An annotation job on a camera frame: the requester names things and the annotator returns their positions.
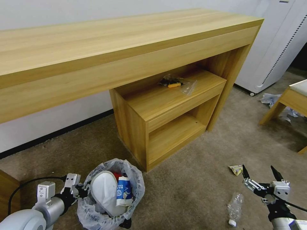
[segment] black baseboard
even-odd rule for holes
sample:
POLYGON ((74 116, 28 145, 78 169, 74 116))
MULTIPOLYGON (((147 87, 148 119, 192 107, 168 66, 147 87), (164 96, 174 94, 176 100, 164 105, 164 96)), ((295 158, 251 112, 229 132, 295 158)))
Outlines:
POLYGON ((100 113, 98 115, 95 115, 93 117, 87 118, 87 119, 85 119, 83 121, 77 122, 77 123, 75 123, 73 125, 67 126, 67 127, 63 128, 63 129, 57 130, 57 131, 55 131, 53 133, 50 133, 50 134, 47 134, 45 136, 39 137, 39 138, 37 138, 37 139, 35 139, 33 141, 29 141, 29 142, 24 143, 22 145, 16 146, 16 147, 14 147, 12 149, 6 150, 6 151, 0 153, 0 159, 5 158, 7 156, 10 156, 10 155, 12 155, 14 153, 20 152, 22 150, 28 149, 28 148, 33 147, 35 145, 38 145, 40 143, 43 143, 43 142, 45 142, 47 140, 50 140, 52 138, 55 138, 55 137, 60 136, 62 134, 65 134, 65 133, 67 133, 69 131, 72 131, 72 130, 74 130, 76 128, 80 128, 80 127, 82 127, 84 125, 87 125, 89 123, 92 123, 92 122, 94 122, 96 120, 99 120, 101 118, 109 116, 112 113, 114 113, 113 109, 105 111, 105 112, 100 113))

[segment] wooden furniture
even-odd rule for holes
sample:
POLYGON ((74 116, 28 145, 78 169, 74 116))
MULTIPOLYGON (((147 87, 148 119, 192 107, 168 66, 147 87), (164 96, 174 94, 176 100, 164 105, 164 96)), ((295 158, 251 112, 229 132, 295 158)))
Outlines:
POLYGON ((1 31, 0 122, 111 89, 120 136, 149 170, 212 130, 262 21, 191 9, 1 31), (170 70, 198 79, 191 96, 157 87, 170 70))
MULTIPOLYGON (((0 170, 0 221, 7 216, 8 201, 12 192, 20 185, 19 181, 0 170)), ((12 199, 12 213, 20 210, 20 192, 12 199)))
MULTIPOLYGON (((259 124, 264 125, 271 119, 276 119, 287 106, 307 117, 307 79, 289 85, 259 124)), ((303 154, 304 152, 307 152, 307 146, 298 153, 303 154)))

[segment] clear plastic wrapper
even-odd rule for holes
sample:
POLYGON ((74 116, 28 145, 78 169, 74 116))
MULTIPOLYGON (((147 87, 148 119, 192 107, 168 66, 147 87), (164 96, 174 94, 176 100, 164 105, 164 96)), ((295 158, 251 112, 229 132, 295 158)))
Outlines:
POLYGON ((145 193, 142 172, 138 170, 137 167, 131 165, 127 160, 120 160, 117 158, 98 165, 86 177, 84 184, 87 184, 95 175, 105 170, 120 173, 121 175, 126 173, 132 187, 134 200, 125 213, 116 217, 109 217, 102 207, 96 205, 96 201, 89 192, 86 198, 78 200, 77 209, 79 221, 83 227, 88 230, 112 230, 118 228, 125 219, 130 219, 132 217, 136 206, 145 193))
POLYGON ((173 74, 167 74, 160 81, 160 85, 163 85, 168 88, 180 87, 180 91, 183 94, 190 95, 197 83, 197 80, 189 78, 179 78, 173 74))

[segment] trash bin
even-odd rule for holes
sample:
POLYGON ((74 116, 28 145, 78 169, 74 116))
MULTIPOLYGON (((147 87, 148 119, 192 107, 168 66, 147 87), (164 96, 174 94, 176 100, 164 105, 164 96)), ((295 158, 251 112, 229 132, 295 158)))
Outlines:
POLYGON ((132 205, 128 207, 125 213, 116 217, 109 217, 107 213, 100 213, 103 211, 97 212, 97 208, 95 209, 96 201, 89 192, 89 195, 86 198, 78 200, 77 209, 79 221, 83 227, 88 230, 116 229, 119 225, 124 223, 125 220, 129 220, 132 217, 136 206, 145 193, 145 184, 142 172, 138 170, 137 167, 131 165, 127 160, 120 160, 117 158, 98 165, 86 177, 84 184, 90 183, 92 178, 94 178, 98 173, 106 170, 114 173, 120 173, 121 175, 125 173, 127 175, 132 187, 134 200, 132 205))

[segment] white cushion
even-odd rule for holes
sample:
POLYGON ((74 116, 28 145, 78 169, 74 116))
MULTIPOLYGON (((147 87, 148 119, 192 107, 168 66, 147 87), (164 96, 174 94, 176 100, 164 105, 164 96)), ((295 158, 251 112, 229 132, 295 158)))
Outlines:
POLYGON ((307 96, 307 79, 303 81, 299 81, 289 86, 292 90, 307 96))

